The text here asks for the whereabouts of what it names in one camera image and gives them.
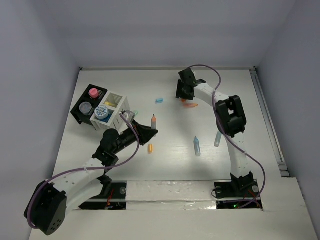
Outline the orange tip clear highlighter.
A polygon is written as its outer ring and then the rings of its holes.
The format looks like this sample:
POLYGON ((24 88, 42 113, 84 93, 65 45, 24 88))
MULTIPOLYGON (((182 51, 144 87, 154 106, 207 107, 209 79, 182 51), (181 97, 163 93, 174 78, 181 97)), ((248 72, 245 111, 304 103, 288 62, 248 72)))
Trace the orange tip clear highlighter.
POLYGON ((156 116, 153 114, 152 118, 151 118, 151 128, 153 130, 157 129, 157 119, 156 116))

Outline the blue slime jar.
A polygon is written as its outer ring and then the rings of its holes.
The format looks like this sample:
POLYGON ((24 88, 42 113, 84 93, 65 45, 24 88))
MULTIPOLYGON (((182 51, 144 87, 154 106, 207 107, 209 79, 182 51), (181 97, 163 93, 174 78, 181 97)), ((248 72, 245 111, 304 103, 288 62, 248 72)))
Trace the blue slime jar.
POLYGON ((111 117, 111 112, 105 105, 100 105, 94 110, 94 115, 99 121, 107 123, 111 117))

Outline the clear jar of clips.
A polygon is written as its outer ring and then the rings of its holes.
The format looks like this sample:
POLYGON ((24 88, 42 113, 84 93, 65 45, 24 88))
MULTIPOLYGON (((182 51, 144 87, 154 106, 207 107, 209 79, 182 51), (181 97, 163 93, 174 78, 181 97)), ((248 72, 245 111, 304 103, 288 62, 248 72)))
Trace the clear jar of clips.
POLYGON ((88 101, 82 102, 78 107, 80 113, 83 114, 84 116, 88 116, 92 108, 93 108, 92 104, 88 101))

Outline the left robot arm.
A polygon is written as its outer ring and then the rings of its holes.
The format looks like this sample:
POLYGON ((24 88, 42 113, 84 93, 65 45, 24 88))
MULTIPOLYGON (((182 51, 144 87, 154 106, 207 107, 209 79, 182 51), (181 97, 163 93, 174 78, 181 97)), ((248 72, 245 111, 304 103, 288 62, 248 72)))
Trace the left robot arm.
POLYGON ((49 236, 82 203, 95 196, 108 196, 112 180, 107 172, 121 166, 117 154, 133 143, 143 146, 157 134, 158 130, 135 120, 127 123, 121 133, 113 128, 106 130, 96 152, 82 167, 61 172, 37 185, 24 212, 28 225, 49 236))

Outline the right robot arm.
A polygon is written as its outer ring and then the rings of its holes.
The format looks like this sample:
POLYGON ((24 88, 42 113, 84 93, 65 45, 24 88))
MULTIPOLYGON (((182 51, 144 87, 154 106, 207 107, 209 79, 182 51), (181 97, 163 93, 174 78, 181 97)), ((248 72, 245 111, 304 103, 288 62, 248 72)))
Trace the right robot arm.
POLYGON ((245 155, 244 131, 247 118, 240 97, 228 96, 211 87, 205 80, 197 80, 191 68, 178 74, 180 79, 177 83, 176 98, 197 98, 213 107, 217 128, 227 142, 231 180, 214 184, 215 197, 243 198, 255 185, 255 181, 245 155))

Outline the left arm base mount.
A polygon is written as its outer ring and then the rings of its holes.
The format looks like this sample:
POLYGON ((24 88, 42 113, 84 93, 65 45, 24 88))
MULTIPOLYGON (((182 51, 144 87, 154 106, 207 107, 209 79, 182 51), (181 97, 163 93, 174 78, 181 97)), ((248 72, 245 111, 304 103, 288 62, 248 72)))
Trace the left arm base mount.
POLYGON ((81 210, 126 210, 127 181, 106 182, 97 196, 82 203, 81 210))

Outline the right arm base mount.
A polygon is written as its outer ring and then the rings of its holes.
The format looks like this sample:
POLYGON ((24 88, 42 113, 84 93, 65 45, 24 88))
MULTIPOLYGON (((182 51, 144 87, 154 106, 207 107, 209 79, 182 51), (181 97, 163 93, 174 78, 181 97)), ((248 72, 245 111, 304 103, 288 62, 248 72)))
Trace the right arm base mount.
POLYGON ((239 178, 230 175, 230 181, 218 181, 214 183, 211 196, 216 199, 218 210, 236 209, 263 209, 262 201, 257 197, 259 187, 253 174, 239 178))

